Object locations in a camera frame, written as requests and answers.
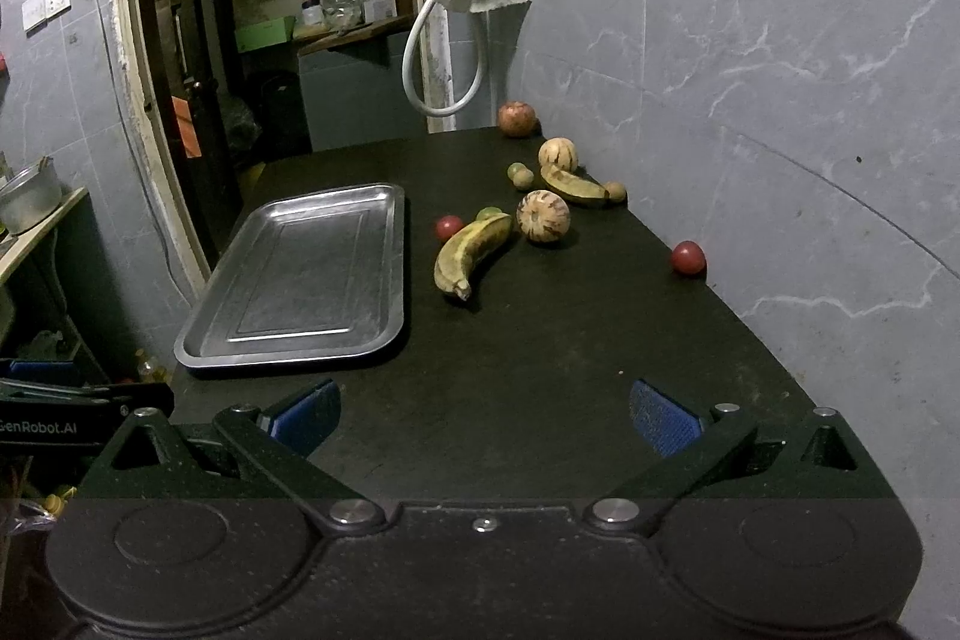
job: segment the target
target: stainless steel tray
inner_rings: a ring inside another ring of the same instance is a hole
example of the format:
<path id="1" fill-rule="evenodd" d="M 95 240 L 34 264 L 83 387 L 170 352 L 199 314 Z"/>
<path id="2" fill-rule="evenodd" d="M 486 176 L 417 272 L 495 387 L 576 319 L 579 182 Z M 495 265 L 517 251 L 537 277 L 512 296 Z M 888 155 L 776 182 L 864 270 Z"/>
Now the stainless steel tray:
<path id="1" fill-rule="evenodd" d="M 385 183 L 248 215 L 176 338 L 191 369 L 365 356 L 403 325 L 403 189 Z"/>

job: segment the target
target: black table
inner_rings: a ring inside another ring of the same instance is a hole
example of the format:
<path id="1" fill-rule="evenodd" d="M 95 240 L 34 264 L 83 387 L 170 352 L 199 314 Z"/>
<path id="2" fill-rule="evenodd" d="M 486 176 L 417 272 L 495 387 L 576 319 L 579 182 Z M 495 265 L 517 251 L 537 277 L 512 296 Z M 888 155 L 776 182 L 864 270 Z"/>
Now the black table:
<path id="1" fill-rule="evenodd" d="M 546 499 L 605 494 L 659 459 L 632 429 L 637 378 L 774 423 L 810 400 L 709 290 L 623 207 L 572 207 L 568 237 L 517 237 L 474 278 L 469 306 L 433 284 L 434 221 L 515 210 L 507 166 L 541 140 L 496 129 L 392 140 L 267 166 L 247 212 L 275 199 L 387 181 L 407 194 L 406 327 L 360 362 L 232 379 L 176 373 L 176 422 L 269 405 L 319 378 L 343 394 L 339 429 L 311 458 L 374 499 Z"/>

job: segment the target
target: shelf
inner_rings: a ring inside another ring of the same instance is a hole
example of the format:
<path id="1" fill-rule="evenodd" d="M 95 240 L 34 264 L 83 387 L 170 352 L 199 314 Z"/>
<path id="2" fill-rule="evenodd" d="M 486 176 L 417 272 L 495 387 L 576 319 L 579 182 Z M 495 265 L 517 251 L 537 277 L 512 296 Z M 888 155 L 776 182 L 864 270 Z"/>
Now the shelf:
<path id="1" fill-rule="evenodd" d="M 61 201 L 61 205 L 59 205 L 56 210 L 50 215 L 47 215 L 46 218 L 43 218 L 43 220 L 37 223 L 32 229 L 17 237 L 9 237 L 4 240 L 4 253 L 3 257 L 0 258 L 0 285 L 3 285 L 3 283 L 6 283 L 8 279 L 10 279 L 11 274 L 16 271 L 16 268 L 18 268 L 23 260 L 30 255 L 31 251 L 40 244 L 40 239 L 43 239 L 53 231 L 56 225 L 64 219 L 64 215 L 76 207 L 80 199 L 83 199 L 83 196 L 86 196 L 85 188 L 78 188 L 75 191 L 71 191 L 69 196 L 64 196 L 64 200 Z"/>
<path id="2" fill-rule="evenodd" d="M 387 20 L 378 20 L 376 23 L 362 25 L 360 28 L 354 28 L 342 35 L 335 33 L 325 33 L 320 37 L 311 37 L 314 41 L 306 44 L 296 51 L 298 55 L 309 55 L 311 52 L 320 52 L 324 49 L 336 49 L 344 47 L 347 44 L 357 42 L 366 42 L 367 39 L 376 39 L 378 36 L 385 36 L 397 31 L 408 31 L 414 25 L 416 15 L 401 15 L 397 18 L 387 18 Z M 310 39 L 294 39 L 294 44 L 304 44 L 310 42 Z"/>

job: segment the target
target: striped melon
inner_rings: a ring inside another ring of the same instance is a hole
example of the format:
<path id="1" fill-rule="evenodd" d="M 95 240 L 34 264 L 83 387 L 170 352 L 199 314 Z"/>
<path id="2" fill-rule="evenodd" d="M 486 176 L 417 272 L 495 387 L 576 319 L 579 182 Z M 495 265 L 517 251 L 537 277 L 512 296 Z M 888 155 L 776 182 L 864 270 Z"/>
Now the striped melon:
<path id="1" fill-rule="evenodd" d="M 531 191 L 517 205 L 517 224 L 530 242 L 557 242 L 570 228 L 570 208 L 550 191 Z"/>
<path id="2" fill-rule="evenodd" d="M 548 139 L 541 145 L 539 155 L 541 167 L 547 164 L 553 164 L 564 172 L 576 172 L 577 170 L 577 148 L 573 142 L 563 137 L 554 137 Z"/>

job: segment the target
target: gray cabinet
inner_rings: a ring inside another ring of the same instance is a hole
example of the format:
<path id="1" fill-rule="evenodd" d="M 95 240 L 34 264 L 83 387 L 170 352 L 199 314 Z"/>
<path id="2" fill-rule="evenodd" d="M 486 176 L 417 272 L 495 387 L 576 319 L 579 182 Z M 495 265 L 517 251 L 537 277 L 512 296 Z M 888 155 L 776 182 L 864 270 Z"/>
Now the gray cabinet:
<path id="1" fill-rule="evenodd" d="M 314 151 L 426 134 L 403 92 L 407 31 L 299 57 L 304 111 Z M 419 58 L 414 84 L 421 84 Z"/>

